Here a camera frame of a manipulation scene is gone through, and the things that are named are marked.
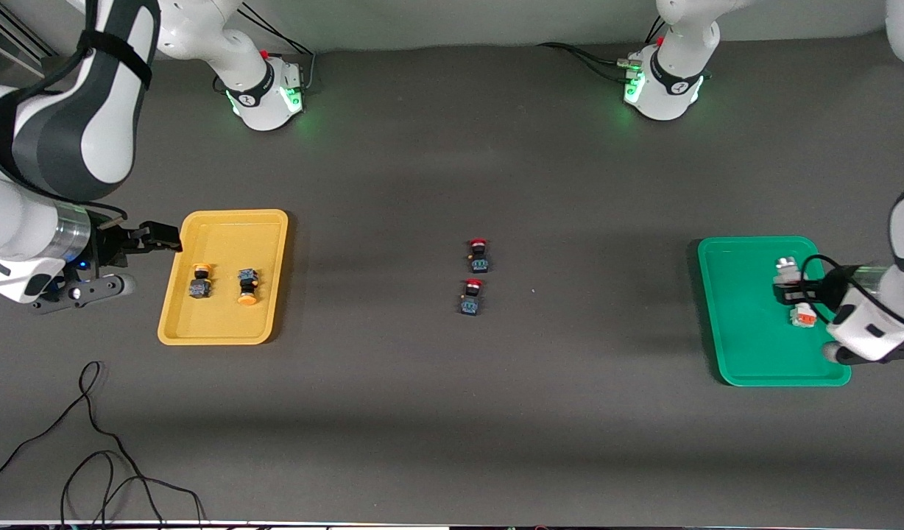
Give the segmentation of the green plastic tray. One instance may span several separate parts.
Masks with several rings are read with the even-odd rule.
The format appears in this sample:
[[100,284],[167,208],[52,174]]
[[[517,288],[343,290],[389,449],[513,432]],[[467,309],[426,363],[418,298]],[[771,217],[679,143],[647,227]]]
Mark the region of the green plastic tray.
[[823,323],[798,328],[773,295],[779,258],[801,263],[818,247],[801,236],[710,237],[697,245],[702,295],[721,379],[738,388],[840,388],[850,367],[829,362]]

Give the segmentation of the yellow plastic tray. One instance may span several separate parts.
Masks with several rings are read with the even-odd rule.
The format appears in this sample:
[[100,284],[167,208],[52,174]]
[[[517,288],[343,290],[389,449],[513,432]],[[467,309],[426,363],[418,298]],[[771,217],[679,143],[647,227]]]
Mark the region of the yellow plastic tray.
[[[196,211],[180,226],[157,338],[168,346],[260,345],[272,334],[288,238],[281,209]],[[212,294],[195,299],[188,288],[197,263],[212,267]],[[240,269],[257,269],[259,302],[237,302]]]

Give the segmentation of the dark grey table mat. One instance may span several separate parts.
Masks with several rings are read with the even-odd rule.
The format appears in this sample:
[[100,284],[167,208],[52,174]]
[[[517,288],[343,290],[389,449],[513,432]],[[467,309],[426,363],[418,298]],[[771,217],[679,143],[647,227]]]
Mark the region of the dark grey table mat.
[[214,519],[904,528],[904,362],[722,385],[688,263],[697,239],[788,234],[889,261],[904,64],[872,35],[724,43],[709,67],[652,123],[552,49],[331,53],[305,114],[259,134],[203,64],[156,64],[109,201],[288,211],[273,338],[160,344],[168,252],[89,308],[0,297],[0,466],[99,360],[101,425]]

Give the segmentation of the aluminium frame rail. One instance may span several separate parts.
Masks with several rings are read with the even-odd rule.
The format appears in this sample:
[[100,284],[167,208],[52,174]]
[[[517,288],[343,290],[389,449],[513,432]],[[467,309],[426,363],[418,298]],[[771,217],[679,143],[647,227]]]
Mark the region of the aluminium frame rail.
[[0,0],[0,63],[41,77],[71,56],[85,15],[68,0]]

